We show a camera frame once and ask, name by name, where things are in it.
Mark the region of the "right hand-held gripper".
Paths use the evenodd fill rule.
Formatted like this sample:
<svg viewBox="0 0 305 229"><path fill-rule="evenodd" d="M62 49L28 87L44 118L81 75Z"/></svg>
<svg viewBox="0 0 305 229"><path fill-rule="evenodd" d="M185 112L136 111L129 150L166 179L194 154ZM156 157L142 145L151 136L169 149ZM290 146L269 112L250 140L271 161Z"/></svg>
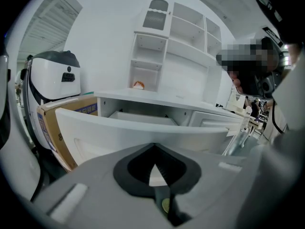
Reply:
<svg viewBox="0 0 305 229"><path fill-rule="evenodd" d="M305 42L305 0L256 0L285 44Z"/></svg>

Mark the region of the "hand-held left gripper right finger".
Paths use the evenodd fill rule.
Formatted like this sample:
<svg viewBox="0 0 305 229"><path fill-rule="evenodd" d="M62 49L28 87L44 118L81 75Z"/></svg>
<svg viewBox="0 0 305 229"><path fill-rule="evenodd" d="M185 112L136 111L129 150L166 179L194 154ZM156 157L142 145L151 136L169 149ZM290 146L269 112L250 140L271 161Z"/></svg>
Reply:
<svg viewBox="0 0 305 229"><path fill-rule="evenodd" d="M168 184L169 213L156 229L240 229L238 219L253 183L250 157L171 150L155 144Z"/></svg>

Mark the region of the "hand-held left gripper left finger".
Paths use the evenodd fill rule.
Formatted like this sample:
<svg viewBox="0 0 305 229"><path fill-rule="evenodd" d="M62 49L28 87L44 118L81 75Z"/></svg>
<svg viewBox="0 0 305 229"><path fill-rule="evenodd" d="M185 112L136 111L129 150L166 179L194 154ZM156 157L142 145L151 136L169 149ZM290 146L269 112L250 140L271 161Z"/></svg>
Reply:
<svg viewBox="0 0 305 229"><path fill-rule="evenodd" d="M153 199L129 195L113 177L115 164L142 147L82 163L44 189L34 205L68 229L172 228Z"/></svg>

